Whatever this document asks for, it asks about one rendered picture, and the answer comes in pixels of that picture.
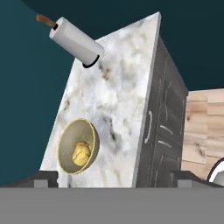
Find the white round object black rim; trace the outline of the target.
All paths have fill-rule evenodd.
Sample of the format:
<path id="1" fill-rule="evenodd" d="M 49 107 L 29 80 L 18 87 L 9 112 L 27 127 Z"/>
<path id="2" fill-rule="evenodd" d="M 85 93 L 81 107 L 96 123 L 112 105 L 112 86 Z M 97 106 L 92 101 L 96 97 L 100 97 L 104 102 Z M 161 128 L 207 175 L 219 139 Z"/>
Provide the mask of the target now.
<path id="1" fill-rule="evenodd" d="M 219 159 L 206 178 L 207 181 L 215 183 L 220 186 L 224 186 L 224 157 Z"/>

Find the yellow potato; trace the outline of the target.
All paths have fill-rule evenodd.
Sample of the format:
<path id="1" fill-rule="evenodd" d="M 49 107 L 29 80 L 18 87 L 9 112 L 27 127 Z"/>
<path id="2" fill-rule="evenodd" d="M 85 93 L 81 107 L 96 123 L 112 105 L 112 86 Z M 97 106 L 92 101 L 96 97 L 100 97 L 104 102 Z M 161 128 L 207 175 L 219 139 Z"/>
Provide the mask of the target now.
<path id="1" fill-rule="evenodd" d="M 89 146 L 85 142 L 78 142 L 74 147 L 73 162 L 78 166 L 83 166 L 87 163 L 91 154 Z"/>

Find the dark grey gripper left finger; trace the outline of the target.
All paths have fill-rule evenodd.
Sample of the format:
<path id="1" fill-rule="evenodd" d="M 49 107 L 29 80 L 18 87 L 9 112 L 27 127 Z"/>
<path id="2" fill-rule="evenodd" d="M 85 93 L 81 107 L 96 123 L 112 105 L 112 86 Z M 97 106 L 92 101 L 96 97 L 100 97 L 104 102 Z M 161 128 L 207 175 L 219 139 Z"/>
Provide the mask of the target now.
<path id="1" fill-rule="evenodd" d="M 39 171 L 28 178 L 7 184 L 5 187 L 57 188 L 59 186 L 57 182 L 58 177 L 59 174 L 56 171 Z"/>

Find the dark grey cabinet run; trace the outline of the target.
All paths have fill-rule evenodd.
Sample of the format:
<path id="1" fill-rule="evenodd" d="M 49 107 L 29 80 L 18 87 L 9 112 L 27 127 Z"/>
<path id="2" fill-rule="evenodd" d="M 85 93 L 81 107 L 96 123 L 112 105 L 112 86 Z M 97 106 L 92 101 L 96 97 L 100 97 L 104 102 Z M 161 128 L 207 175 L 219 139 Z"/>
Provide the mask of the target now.
<path id="1" fill-rule="evenodd" d="M 181 166 L 188 90 L 160 39 L 145 103 L 134 187 L 170 187 Z"/>

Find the grey bowl with yellow rim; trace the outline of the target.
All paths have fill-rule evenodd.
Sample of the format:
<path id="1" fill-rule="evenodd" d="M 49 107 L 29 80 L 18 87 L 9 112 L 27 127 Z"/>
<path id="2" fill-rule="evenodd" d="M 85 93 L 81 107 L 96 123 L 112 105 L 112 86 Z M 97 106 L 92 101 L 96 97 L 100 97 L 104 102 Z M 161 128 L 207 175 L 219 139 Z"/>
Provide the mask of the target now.
<path id="1" fill-rule="evenodd" d="M 90 149 L 90 156 L 83 166 L 78 166 L 72 160 L 74 146 L 80 141 L 87 143 Z M 63 172 L 77 175 L 85 171 L 95 161 L 99 149 L 100 138 L 95 126 L 84 118 L 74 120 L 65 128 L 59 140 L 59 166 Z"/>

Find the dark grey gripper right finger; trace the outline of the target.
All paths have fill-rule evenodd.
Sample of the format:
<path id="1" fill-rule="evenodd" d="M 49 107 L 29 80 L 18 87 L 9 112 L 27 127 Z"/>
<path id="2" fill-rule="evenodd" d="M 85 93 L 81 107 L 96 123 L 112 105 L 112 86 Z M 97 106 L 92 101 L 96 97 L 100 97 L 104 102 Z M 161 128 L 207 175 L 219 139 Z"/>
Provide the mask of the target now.
<path id="1" fill-rule="evenodd" d="M 190 171 L 171 171 L 171 184 L 177 188 L 222 188 L 222 185 L 208 182 Z"/>

